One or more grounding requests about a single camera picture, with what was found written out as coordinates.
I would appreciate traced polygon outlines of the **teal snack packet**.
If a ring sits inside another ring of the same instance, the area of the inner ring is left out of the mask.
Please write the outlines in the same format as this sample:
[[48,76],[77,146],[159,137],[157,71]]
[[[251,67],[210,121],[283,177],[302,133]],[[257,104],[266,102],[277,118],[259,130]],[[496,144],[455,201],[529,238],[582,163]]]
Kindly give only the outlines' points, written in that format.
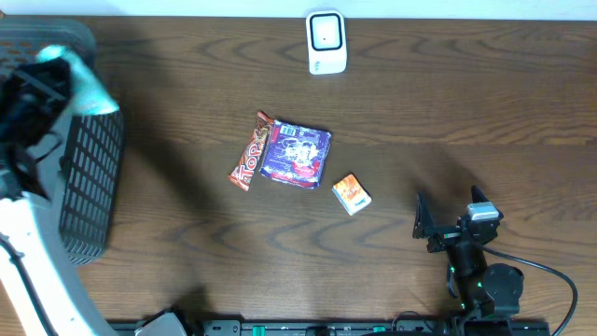
[[74,51],[62,45],[49,45],[36,55],[38,63],[66,61],[71,79],[71,98],[66,110],[80,117],[102,116],[119,111],[119,105],[106,88]]

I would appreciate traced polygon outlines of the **small orange white box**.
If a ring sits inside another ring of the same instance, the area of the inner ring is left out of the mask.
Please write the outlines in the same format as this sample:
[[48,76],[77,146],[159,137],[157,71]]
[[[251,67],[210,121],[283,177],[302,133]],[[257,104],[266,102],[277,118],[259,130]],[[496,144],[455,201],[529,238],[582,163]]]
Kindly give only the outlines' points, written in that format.
[[348,174],[341,181],[334,184],[332,192],[350,216],[366,208],[372,201],[370,195],[354,174]]

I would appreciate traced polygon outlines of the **purple snack packet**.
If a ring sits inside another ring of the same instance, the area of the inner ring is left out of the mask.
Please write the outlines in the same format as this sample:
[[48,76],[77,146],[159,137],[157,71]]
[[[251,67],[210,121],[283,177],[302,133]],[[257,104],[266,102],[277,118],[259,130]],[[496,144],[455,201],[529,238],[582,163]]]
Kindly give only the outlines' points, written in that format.
[[332,134],[274,121],[259,172],[272,181],[315,189],[320,185]]

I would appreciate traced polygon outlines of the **orange chocolate bar wrapper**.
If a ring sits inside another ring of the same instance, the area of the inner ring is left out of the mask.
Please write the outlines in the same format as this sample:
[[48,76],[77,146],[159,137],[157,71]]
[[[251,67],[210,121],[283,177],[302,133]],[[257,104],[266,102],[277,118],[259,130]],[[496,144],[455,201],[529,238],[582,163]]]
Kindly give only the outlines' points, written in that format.
[[257,169],[257,164],[266,147],[274,119],[263,111],[257,112],[256,124],[250,141],[228,176],[229,181],[244,191],[250,189],[251,181]]

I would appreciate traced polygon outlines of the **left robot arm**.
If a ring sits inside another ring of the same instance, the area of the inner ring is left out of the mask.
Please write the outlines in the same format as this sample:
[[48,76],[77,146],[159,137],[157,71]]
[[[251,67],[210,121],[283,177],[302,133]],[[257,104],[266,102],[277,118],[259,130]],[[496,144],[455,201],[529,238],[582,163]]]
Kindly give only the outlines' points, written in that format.
[[76,268],[107,242],[122,153],[118,106],[81,61],[19,66],[1,91],[1,280],[29,335],[185,335],[174,309],[111,323]]

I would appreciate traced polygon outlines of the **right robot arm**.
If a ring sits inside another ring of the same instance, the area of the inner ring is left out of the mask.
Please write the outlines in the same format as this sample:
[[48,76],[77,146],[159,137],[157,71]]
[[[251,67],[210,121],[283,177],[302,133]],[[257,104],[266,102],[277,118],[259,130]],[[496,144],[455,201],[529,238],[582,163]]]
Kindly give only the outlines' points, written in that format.
[[419,193],[412,237],[425,239],[429,253],[448,256],[447,287],[463,310],[446,323],[450,334],[480,335],[485,329],[491,335],[511,335],[509,318],[520,311],[524,276],[505,263],[487,263],[483,248],[497,237],[503,214],[479,187],[471,187],[471,198],[454,225],[438,226]]

